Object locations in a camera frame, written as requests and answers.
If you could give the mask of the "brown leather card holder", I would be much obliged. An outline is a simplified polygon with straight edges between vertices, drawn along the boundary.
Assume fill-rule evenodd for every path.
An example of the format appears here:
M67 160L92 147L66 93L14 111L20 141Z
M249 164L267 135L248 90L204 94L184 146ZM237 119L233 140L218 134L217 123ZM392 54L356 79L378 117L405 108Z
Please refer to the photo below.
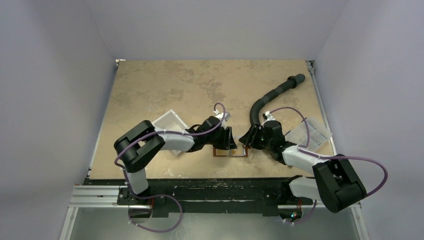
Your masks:
M222 150L213 147L213 156L221 158L247 158L249 156L249 148L240 142L241 136L234 136L233 138L237 146L235 149Z

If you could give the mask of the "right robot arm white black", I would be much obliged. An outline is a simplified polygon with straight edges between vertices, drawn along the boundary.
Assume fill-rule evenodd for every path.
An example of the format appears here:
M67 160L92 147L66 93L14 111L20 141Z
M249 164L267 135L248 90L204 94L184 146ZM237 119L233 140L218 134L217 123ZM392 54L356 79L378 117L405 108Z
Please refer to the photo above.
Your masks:
M344 155L331 159L302 151L298 144L286 140L282 125L276 120L253 124L239 141L246 147L266 151L283 165L312 175L296 175L281 183L280 198L288 204L307 198L320 201L330 212L338 213L367 196L364 184Z

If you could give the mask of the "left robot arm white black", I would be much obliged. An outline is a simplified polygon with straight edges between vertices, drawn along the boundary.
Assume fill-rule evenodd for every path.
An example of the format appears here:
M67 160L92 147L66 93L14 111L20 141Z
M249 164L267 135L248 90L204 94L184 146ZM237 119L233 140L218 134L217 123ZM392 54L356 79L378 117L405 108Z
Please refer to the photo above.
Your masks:
M203 123L183 131L159 128L149 120L140 122L113 144L117 159L123 162L125 179L131 187L130 199L138 205L148 201L146 166L158 152L192 153L202 150L206 145L219 150L237 148L232 128L224 126L221 117L210 116Z

